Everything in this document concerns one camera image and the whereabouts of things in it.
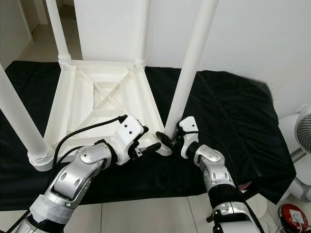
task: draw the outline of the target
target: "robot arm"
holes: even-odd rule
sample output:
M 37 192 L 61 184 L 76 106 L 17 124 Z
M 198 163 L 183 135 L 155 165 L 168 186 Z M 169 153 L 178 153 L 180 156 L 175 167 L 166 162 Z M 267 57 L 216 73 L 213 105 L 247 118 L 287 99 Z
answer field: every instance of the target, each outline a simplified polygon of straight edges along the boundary
M 31 215 L 23 220 L 17 233 L 62 232 L 90 187 L 91 180 L 102 169 L 107 169 L 112 163 L 122 165 L 143 154 L 137 148 L 138 139 L 147 131 L 147 127 L 128 116 L 109 143 L 101 140 L 78 149 L 74 160 L 58 172 L 44 195 L 39 195 L 31 205 Z
M 177 125 L 176 139 L 171 141 L 166 135 L 157 136 L 175 153 L 185 159 L 191 158 L 203 172 L 204 183 L 213 208 L 214 233 L 260 233 L 241 191 L 235 186 L 224 156 L 207 145 L 200 145 L 198 128 L 194 117 L 190 116 Z

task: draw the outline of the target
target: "black cloth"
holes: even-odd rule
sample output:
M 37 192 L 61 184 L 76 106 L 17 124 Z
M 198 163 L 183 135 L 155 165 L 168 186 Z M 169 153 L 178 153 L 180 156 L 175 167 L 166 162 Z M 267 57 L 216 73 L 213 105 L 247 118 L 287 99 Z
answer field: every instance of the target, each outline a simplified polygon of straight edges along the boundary
M 145 72 L 165 123 L 180 69 L 146 67 Z M 60 74 L 58 63 L 15 61 L 6 73 L 43 135 Z M 184 112 L 187 116 L 194 116 L 200 131 L 226 146 L 230 154 L 213 138 L 199 135 L 201 143 L 224 154 L 239 184 L 252 181 L 263 196 L 278 202 L 295 169 L 265 84 L 227 72 L 197 72 Z M 38 172 L 30 165 L 25 147 L 2 112 L 0 122 L 0 210 L 26 209 L 44 191 L 49 172 Z M 204 192 L 202 172 L 193 161 L 155 153 L 102 171 L 82 204 Z

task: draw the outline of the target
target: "red object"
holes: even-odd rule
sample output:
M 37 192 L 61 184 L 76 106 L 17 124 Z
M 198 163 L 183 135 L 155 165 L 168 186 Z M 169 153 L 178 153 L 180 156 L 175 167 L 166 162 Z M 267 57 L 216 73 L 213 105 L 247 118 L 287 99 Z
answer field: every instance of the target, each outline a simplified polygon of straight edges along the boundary
M 306 215 L 297 206 L 292 205 L 292 204 L 283 205 L 279 210 L 280 218 L 283 220 L 283 222 L 286 223 L 285 225 L 287 225 L 289 228 L 299 232 L 300 225 L 298 222 L 294 222 L 290 210 L 299 211 L 301 213 L 302 219 L 304 221 L 304 223 L 301 223 L 301 227 L 302 227 L 302 231 L 305 231 L 308 228 L 308 220 L 307 220 Z

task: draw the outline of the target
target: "fan grille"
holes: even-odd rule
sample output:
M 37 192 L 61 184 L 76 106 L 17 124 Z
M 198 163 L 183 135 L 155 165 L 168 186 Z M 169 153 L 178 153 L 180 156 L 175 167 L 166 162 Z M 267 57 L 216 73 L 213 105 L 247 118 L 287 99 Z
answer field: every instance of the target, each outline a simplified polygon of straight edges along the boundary
M 311 114 L 302 118 L 296 127 L 296 138 L 300 146 L 311 153 Z

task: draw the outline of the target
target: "white cylindrical leg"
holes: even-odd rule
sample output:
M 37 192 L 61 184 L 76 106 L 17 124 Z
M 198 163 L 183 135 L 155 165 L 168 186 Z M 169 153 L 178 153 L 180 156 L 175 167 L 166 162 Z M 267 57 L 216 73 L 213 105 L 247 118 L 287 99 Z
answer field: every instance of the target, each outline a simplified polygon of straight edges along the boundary
M 51 25 L 58 50 L 59 63 L 71 63 L 71 56 L 66 45 L 65 35 L 60 21 L 57 5 L 55 0 L 46 0 Z
M 171 139 L 175 135 L 176 124 L 181 120 L 185 110 L 217 4 L 218 0 L 202 0 L 164 129 L 164 133 Z
M 137 67 L 145 66 L 145 48 L 146 48 L 146 39 L 147 39 L 147 27 L 148 27 L 148 18 L 149 18 L 149 3 L 150 0 L 141 0 L 139 4 L 140 8 L 140 19 L 138 26 L 138 49 L 137 49 L 137 58 L 135 60 L 135 65 Z
M 38 171 L 50 170 L 54 151 L 43 140 L 1 65 L 0 109 L 26 147 L 30 163 Z

